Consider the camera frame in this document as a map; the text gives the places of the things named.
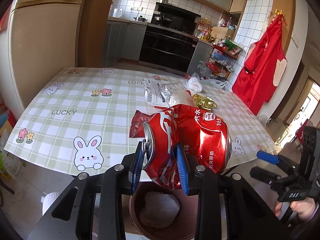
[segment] checkered tablecloth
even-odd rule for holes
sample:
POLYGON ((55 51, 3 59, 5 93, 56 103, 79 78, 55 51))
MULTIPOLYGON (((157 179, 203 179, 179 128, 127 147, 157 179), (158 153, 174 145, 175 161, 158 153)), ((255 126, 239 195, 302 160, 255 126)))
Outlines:
MULTIPOLYGON (((98 68, 65 68, 32 100, 14 127, 5 150, 36 165, 77 175, 103 173, 134 153, 141 138, 129 138, 136 110, 158 110, 144 99, 143 79, 155 74, 98 68), (97 163, 88 168, 82 165, 97 163)), ((182 82, 169 75, 163 83, 182 82)), ((204 86, 227 123, 233 140, 228 167, 256 158, 259 149, 276 150, 266 130, 233 93, 204 86)))

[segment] white tile wall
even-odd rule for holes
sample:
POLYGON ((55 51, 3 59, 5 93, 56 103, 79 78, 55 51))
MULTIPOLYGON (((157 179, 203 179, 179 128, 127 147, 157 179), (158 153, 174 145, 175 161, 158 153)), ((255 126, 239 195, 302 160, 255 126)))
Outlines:
MULTIPOLYGON (((123 9, 124 19, 133 20, 133 17, 142 15, 149 22, 152 19, 153 11, 156 7, 156 2, 159 0, 113 0, 113 5, 110 7, 109 16, 113 15, 115 8, 123 9), (142 11, 130 10, 131 6, 142 7, 142 11)), ((200 3, 197 3, 192 0, 168 0, 169 3, 173 6, 183 8, 194 13, 200 14, 201 17, 205 17, 208 20, 212 21, 214 25, 217 25, 217 22, 220 20, 222 14, 217 11, 214 11, 200 3)))
POLYGON ((242 20, 239 24, 238 32, 235 37, 235 42, 243 44, 244 50, 240 52, 238 60, 233 65, 235 72, 231 73, 228 77, 228 80, 230 81, 230 85, 228 87, 229 91, 231 91, 231 88, 243 67, 245 56, 247 55, 250 44, 258 41, 263 35, 263 25, 267 14, 272 9, 272 3, 273 0, 247 1, 242 20))

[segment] doorway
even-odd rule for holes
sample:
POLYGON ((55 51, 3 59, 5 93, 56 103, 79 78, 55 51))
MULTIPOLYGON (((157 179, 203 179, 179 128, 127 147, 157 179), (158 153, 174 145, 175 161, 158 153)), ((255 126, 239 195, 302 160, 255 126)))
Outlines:
POLYGON ((285 122, 288 125, 285 132, 278 139, 280 146, 283 148, 287 142, 290 142, 295 136, 295 132, 307 121, 310 120, 316 111, 320 101, 320 87, 308 77, 305 87, 303 88, 297 103, 292 108, 290 115, 287 116, 285 122))

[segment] blue rubber fingertip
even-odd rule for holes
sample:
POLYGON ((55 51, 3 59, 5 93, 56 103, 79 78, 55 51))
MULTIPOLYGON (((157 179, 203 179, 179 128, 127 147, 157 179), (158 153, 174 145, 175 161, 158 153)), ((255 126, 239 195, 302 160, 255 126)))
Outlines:
POLYGON ((178 172, 179 172, 179 177, 180 177, 180 183, 181 183, 181 188, 183 192, 188 195, 189 193, 189 186, 188 186, 188 173, 185 165, 185 159, 183 158, 182 155, 183 149, 181 148, 181 145, 177 145, 177 166, 178 166, 178 172))
POLYGON ((133 194, 136 192, 139 186, 142 166, 143 166, 143 155, 142 155, 142 150, 140 150, 137 161, 136 161, 136 165, 134 167, 133 174, 132 174, 131 190, 133 194))
POLYGON ((272 155, 263 151, 257 152, 257 158, 269 162, 271 164, 278 164, 280 162, 278 156, 272 155))

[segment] gold foil wrapper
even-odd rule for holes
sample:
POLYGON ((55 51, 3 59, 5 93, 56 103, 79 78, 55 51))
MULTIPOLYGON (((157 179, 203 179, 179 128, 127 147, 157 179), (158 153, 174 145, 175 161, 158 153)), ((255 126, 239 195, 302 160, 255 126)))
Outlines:
POLYGON ((192 99, 196 103, 197 107, 208 111, 212 111, 215 107, 217 107, 217 104, 209 97, 195 94, 192 96, 192 99))

